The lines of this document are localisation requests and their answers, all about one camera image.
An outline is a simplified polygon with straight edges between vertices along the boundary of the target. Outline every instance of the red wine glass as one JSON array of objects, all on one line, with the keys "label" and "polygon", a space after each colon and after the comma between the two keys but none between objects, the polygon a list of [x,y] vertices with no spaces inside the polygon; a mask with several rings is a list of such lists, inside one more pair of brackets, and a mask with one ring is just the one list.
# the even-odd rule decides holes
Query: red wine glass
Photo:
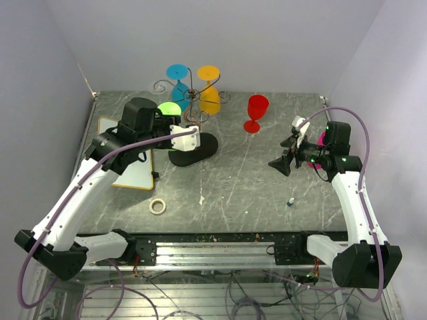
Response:
[{"label": "red wine glass", "polygon": [[269,104],[263,95],[253,95],[249,98],[248,115],[252,120],[246,121],[243,126],[248,133],[257,133],[260,130],[260,124],[256,121],[266,114]]}]

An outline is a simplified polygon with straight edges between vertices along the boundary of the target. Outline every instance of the gray wall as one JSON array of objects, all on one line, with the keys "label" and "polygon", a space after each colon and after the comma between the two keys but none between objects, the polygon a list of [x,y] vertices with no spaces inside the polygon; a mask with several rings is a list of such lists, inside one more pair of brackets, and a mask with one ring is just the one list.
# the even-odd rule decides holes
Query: gray wall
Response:
[{"label": "gray wall", "polygon": [[[427,2],[386,1],[332,93],[365,121],[372,142],[370,199],[383,230],[400,245],[395,285],[406,319],[426,318],[427,265]],[[360,126],[351,121],[353,152],[364,154]]]},{"label": "gray wall", "polygon": [[329,94],[384,0],[48,0],[91,87],[146,90],[172,63],[220,89]]},{"label": "gray wall", "polygon": [[92,96],[43,0],[0,5],[0,317],[13,320],[25,257],[13,238],[68,184]]}]

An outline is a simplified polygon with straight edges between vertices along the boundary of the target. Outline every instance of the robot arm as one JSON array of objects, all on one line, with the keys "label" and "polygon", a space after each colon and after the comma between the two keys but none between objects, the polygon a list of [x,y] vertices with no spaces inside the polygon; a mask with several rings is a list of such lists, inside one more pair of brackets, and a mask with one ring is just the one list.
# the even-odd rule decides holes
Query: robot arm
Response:
[{"label": "robot arm", "polygon": [[[118,126],[93,139],[85,152],[86,157],[82,161],[79,171],[52,210],[32,231],[20,230],[15,237],[15,242],[29,251],[33,244],[40,239],[53,214],[65,198],[78,186],[78,191],[68,200],[60,216],[40,242],[34,258],[61,280],[72,278],[85,264],[96,261],[114,258],[119,262],[129,262],[135,255],[136,240],[126,232],[116,229],[106,235],[94,237],[76,237],[76,235],[98,197],[114,183],[128,165],[138,160],[141,152],[155,148],[191,151],[200,146],[197,126],[181,128],[179,127],[179,115],[165,113],[168,115],[164,115],[162,110],[148,99],[134,98],[126,103]],[[82,177],[112,151],[132,143],[185,132],[194,132],[194,134],[118,153],[109,158],[85,183],[79,184]]]},{"label": "robot arm", "polygon": [[289,176],[290,163],[296,160],[296,168],[304,161],[320,164],[328,175],[328,182],[340,200],[348,232],[348,246],[343,247],[322,234],[307,237],[307,252],[322,260],[332,268],[336,283],[340,287],[378,288],[378,258],[374,238],[360,200],[362,192],[380,243],[384,262],[384,287],[387,286],[402,259],[399,246],[389,244],[382,232],[370,204],[363,178],[362,190],[358,190],[358,180],[362,169],[359,157],[349,155],[350,125],[329,121],[323,145],[309,143],[304,132],[296,127],[302,123],[297,117],[292,135],[281,142],[284,152],[279,159],[268,163],[285,176]]}]

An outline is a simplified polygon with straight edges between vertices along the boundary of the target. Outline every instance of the white tape ring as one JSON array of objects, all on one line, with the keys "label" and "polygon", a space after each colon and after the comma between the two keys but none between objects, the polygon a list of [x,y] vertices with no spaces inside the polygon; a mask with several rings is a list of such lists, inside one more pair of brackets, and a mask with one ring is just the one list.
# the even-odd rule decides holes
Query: white tape ring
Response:
[{"label": "white tape ring", "polygon": [[149,210],[154,215],[161,215],[166,210],[166,202],[163,199],[154,199],[149,203]]}]

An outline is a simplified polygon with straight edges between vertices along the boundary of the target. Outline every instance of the marble tabletop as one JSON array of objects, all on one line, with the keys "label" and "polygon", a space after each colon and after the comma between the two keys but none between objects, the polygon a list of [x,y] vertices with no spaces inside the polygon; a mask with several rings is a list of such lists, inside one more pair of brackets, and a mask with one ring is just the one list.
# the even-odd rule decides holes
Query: marble tabletop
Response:
[{"label": "marble tabletop", "polygon": [[[81,233],[105,233],[115,228],[136,232],[265,232],[325,230],[345,231],[338,197],[330,183],[318,178],[304,164],[285,177],[267,166],[282,154],[280,142],[290,135],[296,115],[307,117],[322,107],[315,94],[259,93],[270,106],[259,121],[261,130],[246,133],[248,99],[254,93],[231,93],[222,106],[201,126],[219,141],[218,152],[189,167],[175,167],[167,151],[153,151],[154,170],[160,174],[155,189],[143,191],[111,186],[97,200]],[[103,91],[98,93],[84,137],[84,149],[97,135],[100,117],[120,119],[123,106],[133,97],[145,97],[160,104],[167,94]],[[326,116],[313,119],[309,141],[316,142]],[[286,203],[294,197],[295,203]],[[149,211],[152,199],[162,198],[167,209],[155,216]]]}]

